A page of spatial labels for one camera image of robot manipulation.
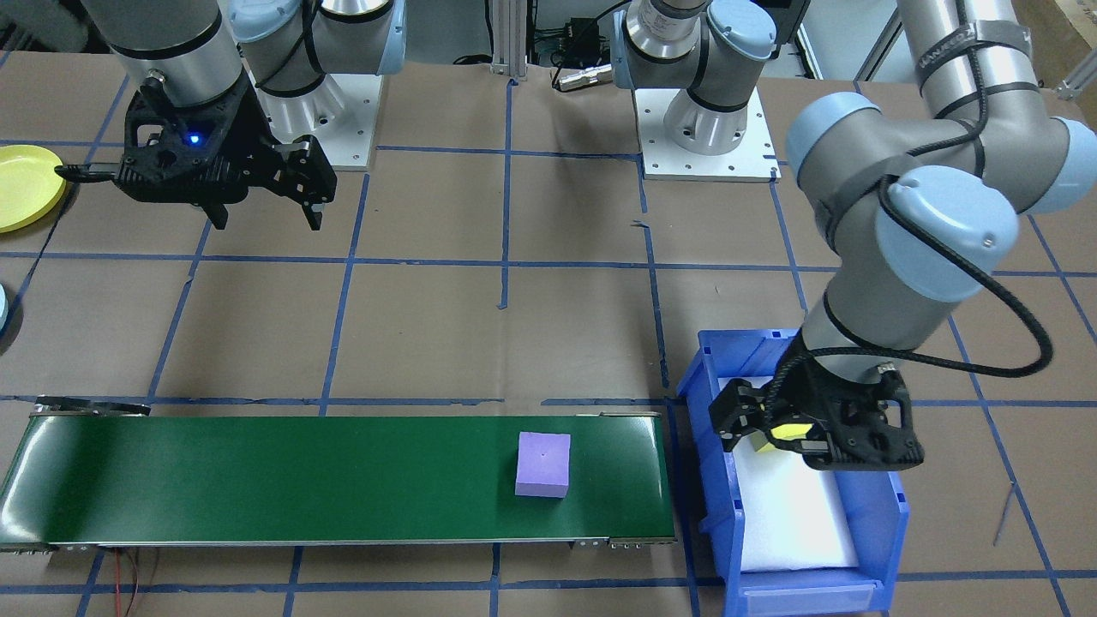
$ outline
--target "metal base plate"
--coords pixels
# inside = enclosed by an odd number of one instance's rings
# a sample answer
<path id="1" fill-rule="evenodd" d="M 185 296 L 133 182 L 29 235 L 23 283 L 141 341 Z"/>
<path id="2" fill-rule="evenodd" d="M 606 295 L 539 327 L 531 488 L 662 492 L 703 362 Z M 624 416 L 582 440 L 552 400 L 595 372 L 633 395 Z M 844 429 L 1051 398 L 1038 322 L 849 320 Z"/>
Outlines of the metal base plate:
<path id="1" fill-rule="evenodd" d="M 749 120 L 739 147 L 717 156 L 691 153 L 676 144 L 667 134 L 663 116 L 676 94 L 678 90 L 674 89 L 638 89 L 634 94 L 645 178 L 768 182 L 771 178 L 781 177 L 757 89 L 747 103 Z"/>
<path id="2" fill-rule="evenodd" d="M 380 75 L 332 75 L 346 97 L 347 112 L 316 128 L 313 135 L 324 146 L 337 171 L 369 171 L 373 159 L 377 112 L 384 77 Z M 274 136 L 282 139 L 276 127 Z"/>

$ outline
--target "purple foam block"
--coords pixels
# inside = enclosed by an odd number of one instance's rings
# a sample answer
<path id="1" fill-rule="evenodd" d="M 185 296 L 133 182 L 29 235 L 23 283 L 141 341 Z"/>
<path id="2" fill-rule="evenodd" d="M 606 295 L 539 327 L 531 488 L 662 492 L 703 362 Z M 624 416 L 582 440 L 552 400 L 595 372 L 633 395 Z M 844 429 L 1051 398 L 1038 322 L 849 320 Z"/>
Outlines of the purple foam block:
<path id="1" fill-rule="evenodd" d="M 518 480 L 514 494 L 563 497 L 567 494 L 572 436 L 553 433 L 518 434 Z"/>

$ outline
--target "brown paper floor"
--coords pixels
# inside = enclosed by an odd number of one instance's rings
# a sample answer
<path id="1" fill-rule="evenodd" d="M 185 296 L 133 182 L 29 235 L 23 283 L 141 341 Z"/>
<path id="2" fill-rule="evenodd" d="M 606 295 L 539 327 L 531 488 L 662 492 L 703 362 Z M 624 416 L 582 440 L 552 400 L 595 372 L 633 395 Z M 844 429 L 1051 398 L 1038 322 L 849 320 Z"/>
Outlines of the brown paper floor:
<path id="1" fill-rule="evenodd" d="M 165 415 L 654 410 L 677 446 L 686 541 L 163 549 L 152 580 L 143 551 L 138 615 L 720 615 L 674 385 L 698 329 L 798 327 L 838 260 L 788 167 L 773 186 L 643 181 L 627 92 L 559 94 L 530 70 L 513 87 L 483 67 L 392 78 L 373 171 L 339 175 L 318 233 L 259 190 L 217 232 L 100 184 L 0 236 L 0 282 L 20 298 L 0 341 L 0 459 L 42 393 Z M 858 88 L 890 115 L 924 114 L 913 87 L 764 80 L 778 156 L 804 105 Z M 0 144 L 116 160 L 132 91 L 110 57 L 4 55 Z M 903 473 L 913 515 L 893 616 L 1097 614 L 1095 206 L 1024 217 L 999 272 L 1055 339 L 1048 371 L 905 371 L 928 460 Z M 985 294 L 926 349 L 1034 352 Z M 993 546 L 1011 480 L 1021 502 Z M 0 615 L 113 615 L 114 570 L 110 553 L 0 556 Z"/>

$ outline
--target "light blue joint cap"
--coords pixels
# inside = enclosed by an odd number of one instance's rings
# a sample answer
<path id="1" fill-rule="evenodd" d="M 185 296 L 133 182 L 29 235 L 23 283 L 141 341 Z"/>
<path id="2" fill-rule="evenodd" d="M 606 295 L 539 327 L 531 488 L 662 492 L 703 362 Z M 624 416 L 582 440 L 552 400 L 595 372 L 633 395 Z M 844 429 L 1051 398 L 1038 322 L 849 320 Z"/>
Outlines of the light blue joint cap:
<path id="1" fill-rule="evenodd" d="M 1075 120 L 1065 117 L 1055 120 L 1065 124 L 1071 135 L 1066 160 L 1048 192 L 1026 210 L 1025 214 L 1047 214 L 1065 210 L 1086 197 L 1097 181 L 1097 135 L 1088 126 Z"/>
<path id="2" fill-rule="evenodd" d="M 610 38 L 610 61 L 613 64 L 613 85 L 622 90 L 635 90 L 629 72 L 629 52 L 624 42 L 624 14 L 626 9 L 613 13 L 613 36 Z"/>
<path id="3" fill-rule="evenodd" d="M 238 43 L 255 43 L 285 25 L 301 0 L 229 0 L 228 23 Z"/>
<path id="4" fill-rule="evenodd" d="M 784 152 L 789 155 L 789 165 L 792 166 L 798 182 L 800 166 L 823 135 L 847 115 L 869 109 L 880 111 L 872 101 L 857 92 L 835 92 L 816 100 L 800 112 L 789 126 L 789 134 L 784 139 Z"/>
<path id="5" fill-rule="evenodd" d="M 713 0 L 709 24 L 728 45 L 756 60 L 768 60 L 777 47 L 773 18 L 750 0 Z"/>
<path id="6" fill-rule="evenodd" d="M 887 190 L 904 217 L 984 272 L 1017 242 L 1017 214 L 1009 200 L 971 173 L 930 165 L 906 172 Z M 938 302 L 960 302 L 982 285 L 877 210 L 877 243 L 887 266 L 907 287 Z"/>
<path id="7" fill-rule="evenodd" d="M 393 1 L 393 19 L 388 22 L 388 38 L 381 53 L 377 75 L 395 75 L 404 70 L 404 58 L 407 56 L 407 12 L 404 0 Z"/>

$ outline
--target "yellow object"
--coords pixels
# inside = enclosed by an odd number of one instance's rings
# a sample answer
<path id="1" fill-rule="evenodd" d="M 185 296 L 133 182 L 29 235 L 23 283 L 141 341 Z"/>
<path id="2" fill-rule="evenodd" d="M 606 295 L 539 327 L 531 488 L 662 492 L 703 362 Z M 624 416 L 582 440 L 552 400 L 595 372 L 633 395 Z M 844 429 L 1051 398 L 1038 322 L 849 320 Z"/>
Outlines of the yellow object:
<path id="1" fill-rule="evenodd" d="M 57 155 L 38 146 L 0 147 L 0 233 L 25 227 L 49 212 L 65 194 L 54 173 Z"/>
<path id="2" fill-rule="evenodd" d="M 807 431 L 812 429 L 812 424 L 782 424 L 772 430 L 773 437 L 778 439 L 802 439 L 807 437 Z M 766 439 L 766 434 L 762 431 L 751 433 L 748 437 L 750 439 L 750 445 L 754 446 L 756 452 L 768 452 L 770 450 L 777 451 Z"/>

